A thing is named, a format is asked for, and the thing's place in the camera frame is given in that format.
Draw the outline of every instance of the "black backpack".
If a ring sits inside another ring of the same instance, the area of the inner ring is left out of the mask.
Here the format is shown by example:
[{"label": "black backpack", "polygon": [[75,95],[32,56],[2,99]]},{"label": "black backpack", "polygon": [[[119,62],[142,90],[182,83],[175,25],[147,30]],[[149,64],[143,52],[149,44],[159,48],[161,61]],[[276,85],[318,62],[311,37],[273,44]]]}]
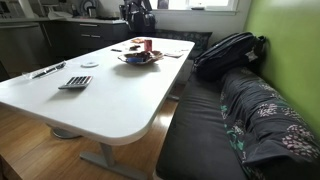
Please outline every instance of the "black backpack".
[{"label": "black backpack", "polygon": [[250,32],[235,33],[214,43],[195,58],[193,71],[198,77],[215,81],[229,69],[245,66],[263,55],[266,37]]}]

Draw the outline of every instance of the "red can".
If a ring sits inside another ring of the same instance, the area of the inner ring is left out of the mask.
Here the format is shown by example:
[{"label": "red can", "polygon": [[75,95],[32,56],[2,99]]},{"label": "red can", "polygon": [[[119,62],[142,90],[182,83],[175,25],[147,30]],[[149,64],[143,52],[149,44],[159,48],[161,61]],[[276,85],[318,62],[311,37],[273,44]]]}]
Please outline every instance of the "red can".
[{"label": "red can", "polygon": [[152,51],[152,40],[151,39],[144,40],[144,51]]}]

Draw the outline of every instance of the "window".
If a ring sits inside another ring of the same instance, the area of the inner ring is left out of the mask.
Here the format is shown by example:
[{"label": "window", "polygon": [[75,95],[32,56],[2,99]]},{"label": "window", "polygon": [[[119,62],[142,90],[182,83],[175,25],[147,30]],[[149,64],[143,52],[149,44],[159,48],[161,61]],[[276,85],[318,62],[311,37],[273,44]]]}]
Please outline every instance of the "window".
[{"label": "window", "polygon": [[208,11],[235,11],[238,0],[149,0],[152,9],[190,10],[204,7]]}]

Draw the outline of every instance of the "floral fabric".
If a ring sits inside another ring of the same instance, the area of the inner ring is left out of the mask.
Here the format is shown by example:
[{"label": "floral fabric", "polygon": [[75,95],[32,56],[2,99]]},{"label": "floral fabric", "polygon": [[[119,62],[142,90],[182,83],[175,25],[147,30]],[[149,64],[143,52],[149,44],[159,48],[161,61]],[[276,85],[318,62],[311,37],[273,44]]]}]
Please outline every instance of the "floral fabric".
[{"label": "floral fabric", "polygon": [[221,114],[250,179],[320,177],[319,140],[274,88],[247,68],[232,69],[222,84]]}]

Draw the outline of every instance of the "wall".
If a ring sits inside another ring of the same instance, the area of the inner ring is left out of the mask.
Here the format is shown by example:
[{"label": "wall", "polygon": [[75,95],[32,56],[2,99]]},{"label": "wall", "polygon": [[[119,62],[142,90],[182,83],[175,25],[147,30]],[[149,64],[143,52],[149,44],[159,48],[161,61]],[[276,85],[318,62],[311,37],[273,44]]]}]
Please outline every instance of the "wall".
[{"label": "wall", "polygon": [[262,76],[320,135],[319,9],[319,0],[254,0],[245,29],[268,37]]},{"label": "wall", "polygon": [[[199,11],[166,11],[157,10],[153,13],[158,21],[158,29],[181,31],[213,32],[210,43],[235,32],[242,32],[247,18],[251,0],[240,0],[238,12],[199,12]],[[119,0],[100,0],[98,13],[112,15],[119,12]]]}]

